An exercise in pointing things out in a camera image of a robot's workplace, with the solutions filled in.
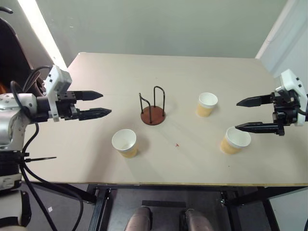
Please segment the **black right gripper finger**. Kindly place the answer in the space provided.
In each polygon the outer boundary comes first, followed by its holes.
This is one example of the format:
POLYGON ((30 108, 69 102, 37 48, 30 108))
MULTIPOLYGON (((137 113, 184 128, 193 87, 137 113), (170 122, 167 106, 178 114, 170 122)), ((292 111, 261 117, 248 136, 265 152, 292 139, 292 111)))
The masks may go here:
POLYGON ((236 105, 242 106, 242 107, 257 107, 257 106, 261 106, 263 104, 273 103, 274 98, 275 98, 274 94, 248 97, 248 98, 245 98, 245 99, 239 101, 236 105))
POLYGON ((275 123, 249 122, 235 126, 236 129, 251 133, 279 133, 279 126, 275 123))

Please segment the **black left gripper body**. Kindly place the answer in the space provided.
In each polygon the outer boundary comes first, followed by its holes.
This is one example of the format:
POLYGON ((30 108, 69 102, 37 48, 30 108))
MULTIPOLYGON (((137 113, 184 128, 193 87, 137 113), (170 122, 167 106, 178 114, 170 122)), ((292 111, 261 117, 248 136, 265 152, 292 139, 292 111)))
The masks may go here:
POLYGON ((67 91, 65 94, 58 94, 57 99, 56 107, 60 118, 64 120, 78 119, 79 110, 75 108, 78 100, 76 91, 67 91))

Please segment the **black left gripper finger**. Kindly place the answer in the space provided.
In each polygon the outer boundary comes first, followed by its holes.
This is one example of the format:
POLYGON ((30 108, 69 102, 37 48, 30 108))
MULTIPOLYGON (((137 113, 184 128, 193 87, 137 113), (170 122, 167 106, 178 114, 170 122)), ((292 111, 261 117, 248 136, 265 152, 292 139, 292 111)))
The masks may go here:
POLYGON ((85 111, 79 111, 79 120, 90 120, 104 117, 110 114, 112 110, 105 108, 91 108, 85 111))
POLYGON ((75 91, 75 98, 77 101, 92 101, 101 97, 103 97, 101 93, 92 90, 75 91))

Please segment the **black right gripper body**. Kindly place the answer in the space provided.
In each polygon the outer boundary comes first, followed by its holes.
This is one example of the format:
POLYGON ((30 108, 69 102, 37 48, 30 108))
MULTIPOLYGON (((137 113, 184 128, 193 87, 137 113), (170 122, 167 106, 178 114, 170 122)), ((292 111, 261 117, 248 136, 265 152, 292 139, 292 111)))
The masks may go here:
POLYGON ((299 107, 298 94, 294 90, 283 93, 282 96, 275 92, 273 97, 274 112, 273 122, 278 125, 275 132, 279 136, 284 136, 284 127, 297 122, 297 108, 299 107))

